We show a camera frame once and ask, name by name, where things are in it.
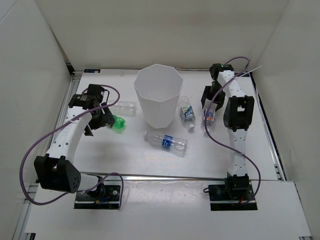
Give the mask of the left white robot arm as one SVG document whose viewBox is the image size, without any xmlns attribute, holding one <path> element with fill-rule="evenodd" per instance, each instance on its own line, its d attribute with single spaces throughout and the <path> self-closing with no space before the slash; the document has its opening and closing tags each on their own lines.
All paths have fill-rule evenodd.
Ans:
<svg viewBox="0 0 320 240">
<path fill-rule="evenodd" d="M 85 192 L 93 200 L 105 194 L 101 177 L 80 173 L 73 165 L 79 141 L 83 135 L 92 136 L 93 131 L 112 127 L 116 120 L 103 101 L 106 89 L 90 84 L 82 94 L 74 94 L 68 104 L 64 121 L 54 143 L 43 156 L 34 160 L 35 171 L 43 189 L 64 193 Z"/>
</svg>

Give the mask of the clear bottle green blue label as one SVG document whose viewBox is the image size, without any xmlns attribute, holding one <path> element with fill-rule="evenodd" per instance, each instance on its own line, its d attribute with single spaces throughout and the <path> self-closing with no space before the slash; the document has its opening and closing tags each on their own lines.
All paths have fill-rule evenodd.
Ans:
<svg viewBox="0 0 320 240">
<path fill-rule="evenodd" d="M 189 98 L 187 96 L 181 96 L 178 101 L 178 107 L 182 124 L 188 131 L 193 131 L 195 128 L 196 116 Z"/>
</svg>

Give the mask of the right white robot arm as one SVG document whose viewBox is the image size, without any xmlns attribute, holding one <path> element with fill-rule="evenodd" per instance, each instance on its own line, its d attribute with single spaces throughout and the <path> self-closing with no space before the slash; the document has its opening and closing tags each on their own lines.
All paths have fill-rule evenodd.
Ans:
<svg viewBox="0 0 320 240">
<path fill-rule="evenodd" d="M 243 154 L 246 152 L 246 136 L 252 123 L 255 99 L 246 95 L 236 80 L 219 92 L 222 86 L 235 76 L 230 64 L 215 63 L 210 67 L 209 73 L 212 83 L 204 88 L 201 105 L 206 113 L 216 112 L 227 100 L 223 123 L 227 128 L 230 147 L 237 150 L 230 154 L 231 164 L 227 176 L 242 178 L 248 175 L 246 158 Z"/>
</svg>

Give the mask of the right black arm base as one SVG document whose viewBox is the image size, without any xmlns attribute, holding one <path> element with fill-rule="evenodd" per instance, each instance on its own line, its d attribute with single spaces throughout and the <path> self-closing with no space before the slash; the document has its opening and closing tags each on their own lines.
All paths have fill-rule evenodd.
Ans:
<svg viewBox="0 0 320 240">
<path fill-rule="evenodd" d="M 203 189 L 209 195 L 210 210 L 256 211 L 258 209 L 254 190 L 248 175 L 227 175 L 223 184 L 209 184 Z"/>
</svg>

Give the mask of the clear bottle orange blue label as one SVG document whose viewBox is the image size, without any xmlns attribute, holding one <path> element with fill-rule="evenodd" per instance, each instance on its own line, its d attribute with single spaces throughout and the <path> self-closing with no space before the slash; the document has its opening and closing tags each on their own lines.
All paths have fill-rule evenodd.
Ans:
<svg viewBox="0 0 320 240">
<path fill-rule="evenodd" d="M 216 111 L 214 109 L 204 109 L 203 115 L 202 115 L 202 122 L 201 125 L 203 129 L 205 128 L 205 123 L 207 125 L 208 130 L 212 130 L 215 126 L 215 117 L 216 117 Z"/>
</svg>

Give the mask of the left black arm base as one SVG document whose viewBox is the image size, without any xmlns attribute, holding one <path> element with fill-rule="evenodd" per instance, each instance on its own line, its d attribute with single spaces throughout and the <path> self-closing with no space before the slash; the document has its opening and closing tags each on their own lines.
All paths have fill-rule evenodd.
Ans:
<svg viewBox="0 0 320 240">
<path fill-rule="evenodd" d="M 119 174 L 119 180 L 104 179 L 99 186 L 89 192 L 77 192 L 73 208 L 77 210 L 119 210 L 122 206 L 124 179 Z"/>
</svg>

